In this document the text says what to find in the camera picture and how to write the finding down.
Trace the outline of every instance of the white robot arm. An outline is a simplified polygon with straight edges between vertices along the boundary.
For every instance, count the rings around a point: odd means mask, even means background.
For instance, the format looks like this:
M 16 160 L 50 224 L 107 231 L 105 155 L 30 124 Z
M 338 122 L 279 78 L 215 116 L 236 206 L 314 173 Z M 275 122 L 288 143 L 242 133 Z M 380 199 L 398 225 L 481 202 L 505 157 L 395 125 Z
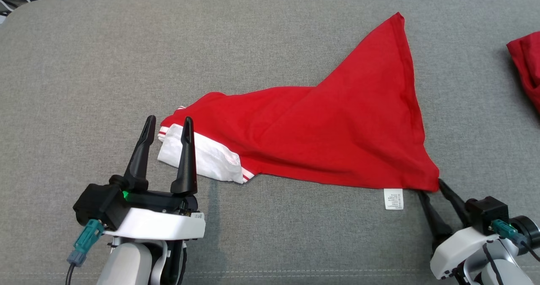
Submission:
M 525 216 L 508 218 L 506 204 L 493 197 L 463 202 L 440 180 L 440 190 L 451 202 L 464 229 L 452 233 L 429 202 L 419 192 L 433 240 L 430 268 L 440 280 L 455 277 L 460 285 L 533 285 L 515 257 L 540 247 L 540 231 Z
M 154 141 L 156 117 L 149 116 L 123 176 L 109 185 L 90 184 L 73 209 L 83 233 L 68 258 L 71 282 L 75 266 L 101 235 L 113 236 L 111 255 L 98 285 L 179 285 L 187 261 L 186 241 L 204 236 L 204 214 L 198 211 L 193 121 L 187 117 L 177 179 L 170 193 L 148 191 L 146 167 Z

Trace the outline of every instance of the red t-shirt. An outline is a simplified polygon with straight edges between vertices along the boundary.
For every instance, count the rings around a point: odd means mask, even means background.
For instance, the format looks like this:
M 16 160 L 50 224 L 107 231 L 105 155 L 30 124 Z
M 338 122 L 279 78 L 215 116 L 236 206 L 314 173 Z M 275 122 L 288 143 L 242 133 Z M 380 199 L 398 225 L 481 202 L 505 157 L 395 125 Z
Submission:
M 209 93 L 162 126 L 191 116 L 197 133 L 239 154 L 247 179 L 437 191 L 404 25 L 390 17 L 316 87 Z
M 507 47 L 525 93 L 540 112 L 540 32 L 511 41 Z

